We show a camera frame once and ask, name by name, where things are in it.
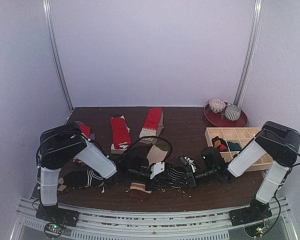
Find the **black white striped sock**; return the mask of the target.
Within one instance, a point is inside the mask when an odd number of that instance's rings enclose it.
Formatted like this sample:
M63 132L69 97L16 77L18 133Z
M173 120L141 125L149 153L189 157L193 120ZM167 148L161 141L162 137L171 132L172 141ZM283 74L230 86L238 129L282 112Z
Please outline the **black white striped sock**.
M187 170L184 167L173 167L167 172L167 180L171 188L189 189Z

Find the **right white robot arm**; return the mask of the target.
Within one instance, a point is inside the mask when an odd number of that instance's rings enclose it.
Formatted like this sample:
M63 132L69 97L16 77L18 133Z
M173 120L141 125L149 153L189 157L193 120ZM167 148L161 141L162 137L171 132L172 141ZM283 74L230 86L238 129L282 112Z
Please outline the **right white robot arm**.
M231 182L243 175L258 160L270 156L272 162L265 179L251 201L251 206L246 210L248 219L256 221L266 212L266 206L296 165L299 147L300 133L297 130L267 121L247 145L233 155L231 161L226 162L218 148L207 147L201 152L206 169L203 172L184 172L177 182L181 187L191 187L198 180L210 175Z

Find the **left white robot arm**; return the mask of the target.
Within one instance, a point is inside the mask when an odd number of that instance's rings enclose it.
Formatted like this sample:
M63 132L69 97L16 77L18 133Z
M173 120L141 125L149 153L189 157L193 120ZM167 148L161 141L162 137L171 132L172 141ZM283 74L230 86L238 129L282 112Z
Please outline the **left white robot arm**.
M148 140L150 136L140 137L123 151L121 157L112 160L99 143L88 138L75 122L44 131L40 135L40 145L36 152L39 201L43 207L43 215L51 222L62 218L62 211L57 207L58 185L60 171L65 164L78 158L90 167L84 174L86 186L90 186L94 179L101 182L111 180L119 172L126 173L131 169L130 163L134 163L135 160L127 158L127 154L144 139Z

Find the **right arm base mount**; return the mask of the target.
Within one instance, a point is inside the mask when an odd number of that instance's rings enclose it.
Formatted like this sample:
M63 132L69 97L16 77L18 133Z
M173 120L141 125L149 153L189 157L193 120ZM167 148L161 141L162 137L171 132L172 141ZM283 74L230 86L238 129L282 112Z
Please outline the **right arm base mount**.
M245 233L253 238L261 237L266 233L267 224L272 211L268 203L253 199L248 207L231 210L229 218L233 227L244 225Z

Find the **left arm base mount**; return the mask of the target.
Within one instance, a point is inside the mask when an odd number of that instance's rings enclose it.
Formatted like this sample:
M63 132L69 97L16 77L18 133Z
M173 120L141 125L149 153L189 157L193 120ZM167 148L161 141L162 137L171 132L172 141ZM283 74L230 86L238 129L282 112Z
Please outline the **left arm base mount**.
M43 233L49 239L60 237L67 227L76 227L80 213L75 210L60 208L57 205L43 206L40 204L36 210L36 218L47 223Z

